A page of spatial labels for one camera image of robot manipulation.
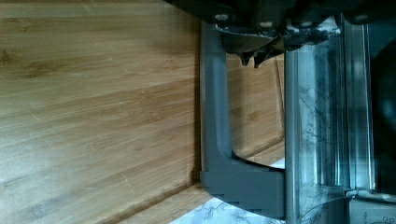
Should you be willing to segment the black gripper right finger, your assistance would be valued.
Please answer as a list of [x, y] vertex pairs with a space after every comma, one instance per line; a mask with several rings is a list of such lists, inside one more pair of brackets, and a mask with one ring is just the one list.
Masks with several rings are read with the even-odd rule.
[[320, 23], [305, 21], [298, 26], [287, 21], [286, 29], [277, 38], [254, 53], [254, 67], [258, 68], [264, 61], [277, 55], [305, 45], [317, 45], [340, 34], [341, 30], [335, 18], [327, 18]]

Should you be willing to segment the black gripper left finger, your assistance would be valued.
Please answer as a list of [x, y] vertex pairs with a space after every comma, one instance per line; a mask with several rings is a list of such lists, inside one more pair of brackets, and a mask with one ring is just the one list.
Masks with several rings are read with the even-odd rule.
[[215, 29], [224, 50], [237, 55], [242, 65], [248, 65], [250, 59], [253, 59], [255, 65], [261, 65], [272, 57], [273, 44], [277, 39], [276, 30], [254, 30], [220, 23], [215, 24]]

